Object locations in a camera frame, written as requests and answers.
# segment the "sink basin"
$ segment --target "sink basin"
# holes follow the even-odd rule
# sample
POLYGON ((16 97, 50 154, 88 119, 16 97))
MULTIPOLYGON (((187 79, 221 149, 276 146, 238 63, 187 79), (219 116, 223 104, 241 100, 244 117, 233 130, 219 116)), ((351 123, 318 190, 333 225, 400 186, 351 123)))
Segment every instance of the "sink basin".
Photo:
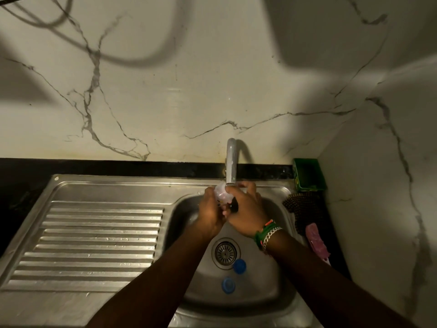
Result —
MULTIPOLYGON (((177 240, 186 226, 197 219, 201 199, 201 196, 193 196, 177 204, 170 218, 164 251, 177 240)), ((277 204, 264 198, 263 207, 278 225, 289 229, 287 216, 277 204)), ((180 310, 204 315, 253 316, 287 308, 295 293, 276 261, 259 251, 253 239, 242 236, 225 223, 210 242, 180 310), (236 259, 246 262, 247 269, 242 275, 232 269, 236 259), (236 284, 231 294, 226 294, 221 287, 227 277, 236 284)))
MULTIPOLYGON (((0 326, 86 325, 197 218, 205 187, 218 182, 54 175, 0 259, 0 326)), ((281 204, 293 182, 257 185, 267 214, 303 242, 281 204)), ((275 261, 225 224, 170 326, 307 327, 312 319, 275 261), (239 258, 242 275, 232 270, 239 258), (231 294, 221 289, 226 277, 236 285, 231 294)))

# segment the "faucet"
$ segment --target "faucet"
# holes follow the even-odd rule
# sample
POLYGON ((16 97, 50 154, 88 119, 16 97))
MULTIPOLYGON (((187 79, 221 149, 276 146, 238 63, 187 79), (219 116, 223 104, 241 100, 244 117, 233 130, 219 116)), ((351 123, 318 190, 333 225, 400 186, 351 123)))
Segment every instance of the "faucet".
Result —
POLYGON ((226 184, 236 185, 237 182, 237 141, 235 138, 228 139, 226 149, 226 184))

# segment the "drain strainer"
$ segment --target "drain strainer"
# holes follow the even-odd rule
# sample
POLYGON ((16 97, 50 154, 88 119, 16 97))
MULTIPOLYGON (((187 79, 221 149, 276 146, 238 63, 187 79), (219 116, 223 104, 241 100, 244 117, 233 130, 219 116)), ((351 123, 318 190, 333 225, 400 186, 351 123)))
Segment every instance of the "drain strainer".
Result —
POLYGON ((231 269, 240 258, 240 248, 231 238, 222 238, 212 246, 212 260, 220 269, 231 269))

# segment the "person's right hand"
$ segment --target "person's right hand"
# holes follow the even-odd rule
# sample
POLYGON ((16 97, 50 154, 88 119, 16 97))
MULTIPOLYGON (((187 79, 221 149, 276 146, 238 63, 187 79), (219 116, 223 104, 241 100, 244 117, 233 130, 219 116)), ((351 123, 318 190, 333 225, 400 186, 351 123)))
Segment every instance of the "person's right hand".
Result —
POLYGON ((232 194, 238 202, 238 212, 224 214, 229 223, 241 234, 247 237, 254 237, 257 231, 262 231, 264 225, 269 221, 261 205, 261 196, 257 193, 257 186, 254 182, 242 181, 238 186, 227 186, 226 192, 232 194), (247 187, 247 193, 241 191, 240 187, 247 187))

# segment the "hand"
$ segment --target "hand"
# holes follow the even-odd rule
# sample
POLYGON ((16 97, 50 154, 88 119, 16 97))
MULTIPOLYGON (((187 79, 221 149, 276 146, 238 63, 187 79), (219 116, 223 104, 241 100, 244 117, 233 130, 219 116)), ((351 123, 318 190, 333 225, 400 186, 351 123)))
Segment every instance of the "hand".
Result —
POLYGON ((205 237, 211 240, 217 236, 225 222, 226 217, 221 207, 217 207, 214 188, 207 187, 203 199, 199 203, 199 217, 196 221, 196 226, 205 237))
POLYGON ((226 192, 232 194, 238 202, 238 212, 231 214, 227 209, 224 214, 229 223, 241 234, 254 237, 257 231, 262 231, 269 221, 261 205, 261 195, 257 193, 254 182, 238 182, 238 187, 227 186, 226 192), (239 187, 247 187, 247 193, 239 187))

